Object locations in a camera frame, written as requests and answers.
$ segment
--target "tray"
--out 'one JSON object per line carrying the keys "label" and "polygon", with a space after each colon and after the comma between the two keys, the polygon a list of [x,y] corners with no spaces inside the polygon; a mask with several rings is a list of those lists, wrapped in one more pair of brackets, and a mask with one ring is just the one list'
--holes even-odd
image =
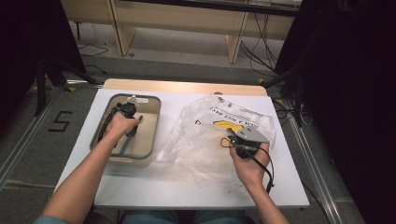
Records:
{"label": "tray", "polygon": [[[105,117],[107,111],[113,106],[117,103],[124,103],[131,96],[132,94],[121,93],[111,97],[102,118]],[[152,149],[161,111],[161,100],[156,96],[136,95],[135,97],[139,103],[139,107],[134,117],[137,119],[143,116],[143,118],[140,121],[135,137],[129,138],[127,148],[120,154],[122,146],[128,141],[128,138],[124,135],[113,148],[109,161],[129,163],[132,166],[148,166],[152,162]],[[91,150],[97,144],[102,120],[98,123],[95,135],[91,141]]]}

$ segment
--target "person's right hand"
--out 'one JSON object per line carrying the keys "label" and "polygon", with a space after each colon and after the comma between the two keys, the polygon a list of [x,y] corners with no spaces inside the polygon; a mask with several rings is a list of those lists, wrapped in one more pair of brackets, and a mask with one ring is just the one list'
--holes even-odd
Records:
{"label": "person's right hand", "polygon": [[106,133],[115,133],[120,138],[129,133],[134,126],[139,125],[138,119],[127,119],[120,112],[114,114],[113,119],[107,125]]}
{"label": "person's right hand", "polygon": [[[267,143],[262,143],[260,147],[267,152],[269,152],[269,145]],[[256,188],[262,187],[262,179],[264,177],[264,170],[251,158],[242,159],[236,154],[234,147],[230,147],[230,155],[233,158],[233,165],[235,166],[236,173],[245,187]],[[262,165],[267,166],[269,163],[268,155],[262,150],[258,150],[254,157],[262,163]]]}

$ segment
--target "black panel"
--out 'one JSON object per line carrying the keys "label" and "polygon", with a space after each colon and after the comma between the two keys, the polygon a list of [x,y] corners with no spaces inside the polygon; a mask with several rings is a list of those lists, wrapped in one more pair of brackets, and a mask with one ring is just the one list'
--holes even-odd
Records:
{"label": "black panel", "polygon": [[35,80],[35,64],[43,57],[44,70],[54,85],[63,85],[62,70],[68,68],[48,60],[55,56],[85,72],[76,41],[59,0],[6,0],[0,3],[0,124]]}
{"label": "black panel", "polygon": [[304,0],[301,3],[300,10],[294,18],[279,54],[275,68],[277,74],[285,73],[296,63],[307,40],[318,28],[325,14],[328,13],[331,2],[333,0]]}
{"label": "black panel", "polygon": [[343,13],[332,28],[303,78],[304,99],[364,220],[390,223],[396,204],[396,10],[392,1],[369,4]]}

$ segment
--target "leg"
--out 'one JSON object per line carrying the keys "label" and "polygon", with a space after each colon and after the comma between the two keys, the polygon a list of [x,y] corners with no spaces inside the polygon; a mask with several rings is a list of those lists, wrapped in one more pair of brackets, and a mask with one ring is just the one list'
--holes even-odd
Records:
{"label": "leg", "polygon": [[178,223],[177,212],[171,210],[142,210],[125,211],[122,224],[176,224]]}
{"label": "leg", "polygon": [[194,224],[246,224],[245,210],[199,210]]}

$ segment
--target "plastic bag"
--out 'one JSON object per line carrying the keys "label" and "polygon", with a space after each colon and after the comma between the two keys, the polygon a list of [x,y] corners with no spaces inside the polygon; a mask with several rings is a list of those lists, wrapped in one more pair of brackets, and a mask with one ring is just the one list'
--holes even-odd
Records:
{"label": "plastic bag", "polygon": [[271,116],[247,110],[218,95],[207,95],[183,108],[168,140],[156,152],[155,161],[185,165],[193,171],[200,187],[206,182],[231,181],[234,189],[241,191],[245,188],[235,174],[229,149],[220,142],[227,137],[227,128],[244,126],[257,127],[274,148],[276,131]]}

